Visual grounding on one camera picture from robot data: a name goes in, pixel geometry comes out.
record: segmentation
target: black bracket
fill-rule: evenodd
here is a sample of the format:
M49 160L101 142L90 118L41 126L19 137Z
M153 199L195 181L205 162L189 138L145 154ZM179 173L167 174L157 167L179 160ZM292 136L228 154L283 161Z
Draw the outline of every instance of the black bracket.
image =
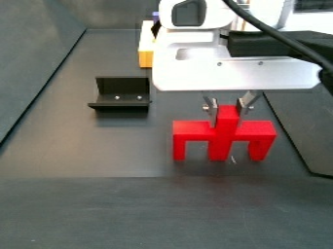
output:
M149 78L96 77L98 97L88 107L96 111L144 110L149 107Z

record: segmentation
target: black plastic part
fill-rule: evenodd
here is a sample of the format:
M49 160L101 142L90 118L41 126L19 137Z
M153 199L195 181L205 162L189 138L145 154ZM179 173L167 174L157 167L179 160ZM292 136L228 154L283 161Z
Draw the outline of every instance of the black plastic part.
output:
M160 21L157 20L157 21L153 23L152 27L150 27L150 32L152 32L154 38L157 37L160 28L161 28L161 23L160 23Z
M205 19L205 0L185 0L173 5L171 22L173 26L200 26Z
M149 78L97 77L98 97L88 107L97 111L145 110L149 107Z
M327 60L333 61L333 35L314 31L280 32L288 39L306 45ZM279 41L261 32L229 31L227 49L232 57L291 56L310 61Z

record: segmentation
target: red block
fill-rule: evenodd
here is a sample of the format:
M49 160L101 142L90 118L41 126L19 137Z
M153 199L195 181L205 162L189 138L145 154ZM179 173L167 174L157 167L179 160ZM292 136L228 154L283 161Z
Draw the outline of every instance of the red block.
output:
M184 160L187 141L207 141L209 160L225 160L232 142L248 141L251 160L263 160L275 136L270 121L239 122L235 106L217 106L215 128L209 122L172 122L172 158Z

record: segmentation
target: black panel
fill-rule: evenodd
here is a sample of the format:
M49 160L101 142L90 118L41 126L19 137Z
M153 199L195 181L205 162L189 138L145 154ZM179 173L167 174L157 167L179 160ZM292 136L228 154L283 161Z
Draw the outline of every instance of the black panel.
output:
M205 0L185 0L173 5L171 22L173 26L200 26L205 18Z
M331 0L296 0L295 12L333 11Z

